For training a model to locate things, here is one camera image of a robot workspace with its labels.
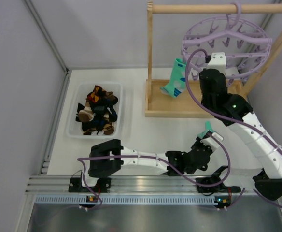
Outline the black sport sock grey patches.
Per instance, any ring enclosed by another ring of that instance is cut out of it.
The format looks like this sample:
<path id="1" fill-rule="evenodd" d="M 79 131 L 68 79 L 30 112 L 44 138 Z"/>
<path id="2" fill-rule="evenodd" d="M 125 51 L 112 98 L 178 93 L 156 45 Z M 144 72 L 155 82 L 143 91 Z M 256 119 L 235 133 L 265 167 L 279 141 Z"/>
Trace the black sport sock grey patches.
<path id="1" fill-rule="evenodd" d="M 114 109 L 114 105 L 118 103 L 118 98 L 114 95 L 102 97 L 97 103 L 92 107 L 92 111 L 97 116 L 104 116 L 108 114 L 108 119 L 111 122 L 116 122 L 118 119 L 117 112 Z"/>

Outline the mint green sport sock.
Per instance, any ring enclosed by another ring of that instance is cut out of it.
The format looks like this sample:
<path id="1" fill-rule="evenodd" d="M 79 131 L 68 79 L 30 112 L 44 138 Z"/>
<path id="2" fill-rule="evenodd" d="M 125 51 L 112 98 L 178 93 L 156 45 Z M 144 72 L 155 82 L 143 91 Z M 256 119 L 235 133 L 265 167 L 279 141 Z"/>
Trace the mint green sport sock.
<path id="1" fill-rule="evenodd" d="M 185 69 L 186 64 L 183 60 L 176 58 L 174 60 L 168 84 L 160 87 L 163 94 L 176 98 L 186 89 Z"/>

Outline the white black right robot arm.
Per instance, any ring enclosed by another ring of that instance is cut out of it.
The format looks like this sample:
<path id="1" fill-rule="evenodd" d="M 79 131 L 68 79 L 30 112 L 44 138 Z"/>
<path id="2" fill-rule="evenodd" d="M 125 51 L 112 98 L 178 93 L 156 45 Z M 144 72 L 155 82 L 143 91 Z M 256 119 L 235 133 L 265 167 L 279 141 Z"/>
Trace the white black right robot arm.
<path id="1" fill-rule="evenodd" d="M 224 74 L 217 69 L 203 69 L 199 81 L 202 106 L 233 131 L 262 164 L 261 172 L 252 177 L 255 189 L 268 200 L 280 198 L 282 148 L 261 125 L 248 102 L 228 92 Z"/>

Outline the brown tan striped sock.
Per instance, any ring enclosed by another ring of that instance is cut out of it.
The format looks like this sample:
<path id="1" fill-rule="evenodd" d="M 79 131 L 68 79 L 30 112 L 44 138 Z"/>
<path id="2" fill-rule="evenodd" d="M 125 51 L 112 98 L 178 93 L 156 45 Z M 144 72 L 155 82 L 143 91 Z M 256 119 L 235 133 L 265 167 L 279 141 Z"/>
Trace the brown tan striped sock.
<path id="1" fill-rule="evenodd" d="M 110 96 L 110 95 L 113 95 L 113 92 L 107 91 L 106 96 Z M 92 111 L 93 105 L 94 105 L 94 103 L 90 103 L 87 100 L 85 101 L 85 105 L 78 103 L 76 121 L 83 122 L 83 123 L 89 122 L 94 118 L 94 116 L 97 116 Z"/>

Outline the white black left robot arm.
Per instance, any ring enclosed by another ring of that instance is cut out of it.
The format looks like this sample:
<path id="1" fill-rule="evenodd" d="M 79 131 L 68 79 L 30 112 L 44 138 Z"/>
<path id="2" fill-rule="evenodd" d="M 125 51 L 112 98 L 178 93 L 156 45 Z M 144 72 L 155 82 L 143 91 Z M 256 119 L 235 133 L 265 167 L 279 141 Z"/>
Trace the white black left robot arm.
<path id="1" fill-rule="evenodd" d="M 112 139 L 91 147 L 89 158 L 85 159 L 82 173 L 83 187 L 93 187 L 101 178 L 111 175 L 192 175 L 197 170 L 208 168 L 211 154 L 218 143 L 211 137 L 196 138 L 190 151 L 167 151 L 147 153 L 122 146 L 119 139 Z"/>

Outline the mint green blue sock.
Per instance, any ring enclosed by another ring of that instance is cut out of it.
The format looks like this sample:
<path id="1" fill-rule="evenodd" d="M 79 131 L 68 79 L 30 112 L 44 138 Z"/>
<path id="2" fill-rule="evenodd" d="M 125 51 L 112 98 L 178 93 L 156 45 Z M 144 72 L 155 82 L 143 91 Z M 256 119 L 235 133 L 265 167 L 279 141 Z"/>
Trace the mint green blue sock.
<path id="1" fill-rule="evenodd" d="M 205 130 L 198 134 L 198 138 L 203 139 L 208 133 L 214 133 L 210 121 L 205 122 Z"/>

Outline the red yellow black argyle sock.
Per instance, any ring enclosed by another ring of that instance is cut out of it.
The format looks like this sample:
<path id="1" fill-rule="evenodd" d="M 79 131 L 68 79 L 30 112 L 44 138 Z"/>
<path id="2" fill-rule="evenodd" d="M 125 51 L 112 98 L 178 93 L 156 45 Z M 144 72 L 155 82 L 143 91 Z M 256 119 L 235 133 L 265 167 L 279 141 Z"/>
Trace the red yellow black argyle sock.
<path id="1" fill-rule="evenodd" d="M 98 103 L 106 96 L 106 93 L 107 91 L 101 86 L 95 85 L 93 91 L 87 95 L 86 100 L 90 103 Z"/>

